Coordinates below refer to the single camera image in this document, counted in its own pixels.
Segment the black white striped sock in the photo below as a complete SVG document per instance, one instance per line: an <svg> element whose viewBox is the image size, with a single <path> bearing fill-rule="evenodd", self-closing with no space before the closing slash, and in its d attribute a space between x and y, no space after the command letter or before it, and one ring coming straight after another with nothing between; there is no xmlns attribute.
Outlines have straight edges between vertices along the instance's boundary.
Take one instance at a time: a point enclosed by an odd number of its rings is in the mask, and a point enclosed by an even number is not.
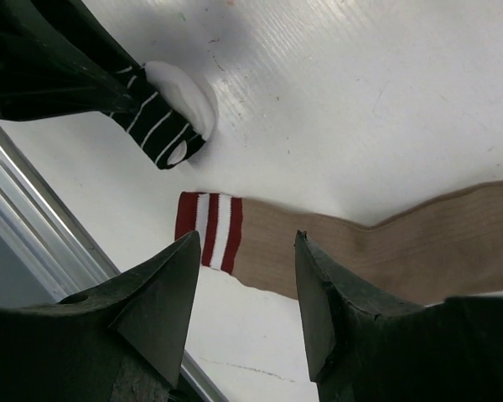
<svg viewBox="0 0 503 402"><path fill-rule="evenodd" d="M129 65L113 74L126 86L138 107L111 112L114 120L161 170L194 156L216 124L215 108L195 81L180 68L162 61Z"/></svg>

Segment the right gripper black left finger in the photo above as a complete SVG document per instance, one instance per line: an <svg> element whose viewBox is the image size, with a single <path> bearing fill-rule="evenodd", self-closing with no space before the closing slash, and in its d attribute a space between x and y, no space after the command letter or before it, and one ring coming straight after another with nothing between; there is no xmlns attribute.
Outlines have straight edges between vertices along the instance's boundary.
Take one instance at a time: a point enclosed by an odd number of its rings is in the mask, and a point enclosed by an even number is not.
<svg viewBox="0 0 503 402"><path fill-rule="evenodd" d="M0 401L168 401L200 268L190 232L55 304L0 307Z"/></svg>

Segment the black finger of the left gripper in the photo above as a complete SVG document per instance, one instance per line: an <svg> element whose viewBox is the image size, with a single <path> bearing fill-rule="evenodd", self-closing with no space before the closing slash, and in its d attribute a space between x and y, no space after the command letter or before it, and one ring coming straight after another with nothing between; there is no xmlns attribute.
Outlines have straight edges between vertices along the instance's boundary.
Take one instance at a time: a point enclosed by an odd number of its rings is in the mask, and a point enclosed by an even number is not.
<svg viewBox="0 0 503 402"><path fill-rule="evenodd" d="M82 1L0 1L0 120L137 111L140 65Z"/></svg>

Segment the brown sock striped cuff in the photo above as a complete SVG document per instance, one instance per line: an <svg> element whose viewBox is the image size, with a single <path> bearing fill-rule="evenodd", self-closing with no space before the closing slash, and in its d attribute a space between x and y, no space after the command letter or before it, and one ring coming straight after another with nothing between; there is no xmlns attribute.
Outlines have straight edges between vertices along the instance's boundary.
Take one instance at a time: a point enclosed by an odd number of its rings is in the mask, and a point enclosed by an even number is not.
<svg viewBox="0 0 503 402"><path fill-rule="evenodd" d="M223 193L179 196L174 234L200 235L203 266L245 286L297 295L304 232L371 284L417 304L503 291L503 181L432 198L372 226Z"/></svg>

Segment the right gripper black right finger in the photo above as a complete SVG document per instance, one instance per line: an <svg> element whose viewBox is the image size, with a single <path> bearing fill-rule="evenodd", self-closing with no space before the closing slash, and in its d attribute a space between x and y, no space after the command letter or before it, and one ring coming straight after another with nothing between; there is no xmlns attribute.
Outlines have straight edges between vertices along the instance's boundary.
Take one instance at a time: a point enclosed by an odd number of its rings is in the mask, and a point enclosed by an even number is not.
<svg viewBox="0 0 503 402"><path fill-rule="evenodd" d="M295 273L309 377L322 401L503 401L503 296L405 301L304 232Z"/></svg>

